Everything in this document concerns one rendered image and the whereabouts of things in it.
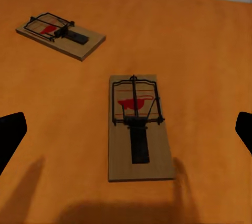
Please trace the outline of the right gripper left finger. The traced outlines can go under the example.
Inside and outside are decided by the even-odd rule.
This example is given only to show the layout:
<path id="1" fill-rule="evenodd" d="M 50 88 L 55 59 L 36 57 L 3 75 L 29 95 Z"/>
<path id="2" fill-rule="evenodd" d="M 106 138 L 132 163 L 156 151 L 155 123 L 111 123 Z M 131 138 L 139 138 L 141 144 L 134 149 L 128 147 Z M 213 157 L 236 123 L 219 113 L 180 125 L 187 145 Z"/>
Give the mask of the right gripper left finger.
<path id="1" fill-rule="evenodd" d="M 27 123 L 23 112 L 0 118 L 0 174 L 26 133 Z"/>

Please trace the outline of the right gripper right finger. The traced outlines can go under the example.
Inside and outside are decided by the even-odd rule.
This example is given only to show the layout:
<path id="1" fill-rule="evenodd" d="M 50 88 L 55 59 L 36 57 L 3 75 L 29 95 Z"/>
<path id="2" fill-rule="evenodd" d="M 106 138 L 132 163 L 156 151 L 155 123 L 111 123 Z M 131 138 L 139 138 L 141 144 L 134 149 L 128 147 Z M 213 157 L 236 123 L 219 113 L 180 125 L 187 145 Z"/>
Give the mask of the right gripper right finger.
<path id="1" fill-rule="evenodd" d="M 243 111 L 240 112 L 235 130 L 252 154 L 252 114 Z"/>

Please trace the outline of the mousetrap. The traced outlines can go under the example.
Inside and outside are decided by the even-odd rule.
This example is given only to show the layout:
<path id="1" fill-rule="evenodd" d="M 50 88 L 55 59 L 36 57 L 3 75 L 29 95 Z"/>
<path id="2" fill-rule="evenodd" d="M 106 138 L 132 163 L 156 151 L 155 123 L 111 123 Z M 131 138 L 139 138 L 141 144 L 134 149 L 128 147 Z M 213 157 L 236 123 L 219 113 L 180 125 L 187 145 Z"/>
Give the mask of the mousetrap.
<path id="1" fill-rule="evenodd" d="M 16 32 L 83 62 L 105 40 L 105 35 L 42 12 L 15 28 Z"/>
<path id="2" fill-rule="evenodd" d="M 109 75 L 109 183 L 174 179 L 156 75 Z"/>

